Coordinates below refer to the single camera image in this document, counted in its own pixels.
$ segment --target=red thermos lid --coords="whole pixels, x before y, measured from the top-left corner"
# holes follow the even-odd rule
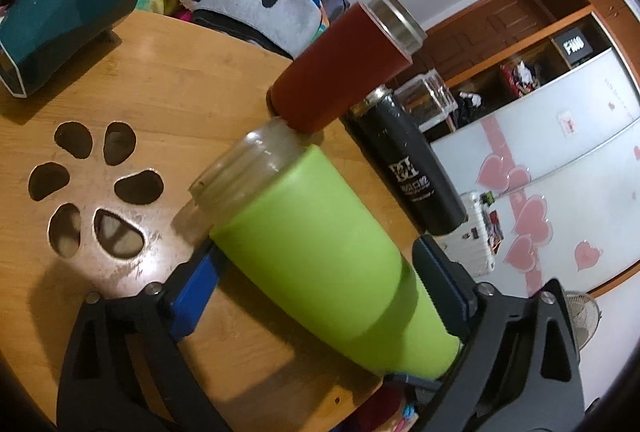
[[[268,101],[291,128],[321,131],[409,67],[425,38],[397,0],[358,2],[287,67]]]

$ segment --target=pink heart sticker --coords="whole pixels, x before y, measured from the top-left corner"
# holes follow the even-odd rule
[[[531,175],[523,165],[514,167],[513,170],[507,174],[507,177],[509,179],[510,190],[517,190],[531,182]]]
[[[539,245],[547,245],[554,235],[551,223],[546,219],[546,200],[542,195],[532,195],[524,203],[513,227],[516,235],[531,235],[531,240]]]
[[[520,272],[527,273],[536,266],[531,235],[520,235],[513,241],[504,261]]]
[[[580,242],[574,251],[575,263],[578,266],[578,271],[582,269],[589,269],[595,266],[600,256],[602,256],[602,250],[594,248],[589,241],[583,240]]]
[[[509,186],[509,177],[502,169],[502,158],[489,154],[480,167],[476,182],[497,193],[505,192]]]
[[[532,269],[525,275],[527,295],[532,296],[542,289],[542,271],[539,267]]]

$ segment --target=round wooden table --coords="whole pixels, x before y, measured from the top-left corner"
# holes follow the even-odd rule
[[[190,199],[187,188],[229,145],[268,119],[265,92],[287,63],[224,34],[136,11],[76,54],[33,97],[0,93],[0,351],[51,420],[84,296],[94,287],[110,297],[135,294],[150,281],[164,281],[190,257],[193,247],[171,224]],[[65,126],[57,144],[56,130],[68,122],[85,126],[90,141],[82,131],[65,136]],[[131,127],[135,150],[108,165],[103,146],[113,122]],[[77,141],[65,144],[65,137]],[[74,145],[84,145],[75,152],[80,158],[63,148]],[[324,131],[321,146],[407,253],[415,230],[340,123]],[[82,155],[88,149],[88,157]],[[32,172],[51,162],[68,171],[68,184],[36,201],[42,189],[65,182],[56,176],[59,167],[53,166],[55,173],[44,167],[40,171],[49,175],[32,177],[30,192]],[[121,200],[117,180],[145,170],[161,177],[157,200]],[[70,258],[49,242],[52,216],[67,203],[79,210],[80,245]],[[95,218],[102,209],[143,235],[137,256],[114,258],[98,243]],[[130,341],[135,364],[139,345]],[[306,332],[232,265],[180,348],[237,432],[325,432],[379,383]],[[139,365],[138,372],[151,407],[166,412],[149,388],[148,371]]]

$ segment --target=blue gripper pad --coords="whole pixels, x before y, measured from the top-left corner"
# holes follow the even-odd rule
[[[169,303],[172,316],[169,334],[176,342],[194,332],[204,308],[226,268],[228,259],[214,243],[210,242],[210,246],[203,255],[200,255],[199,251],[190,260],[190,262],[199,261],[199,263],[178,295]]]

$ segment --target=black water bottle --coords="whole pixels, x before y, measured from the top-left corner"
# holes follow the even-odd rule
[[[354,105],[342,123],[420,233],[446,235],[464,222],[460,195],[386,86]]]

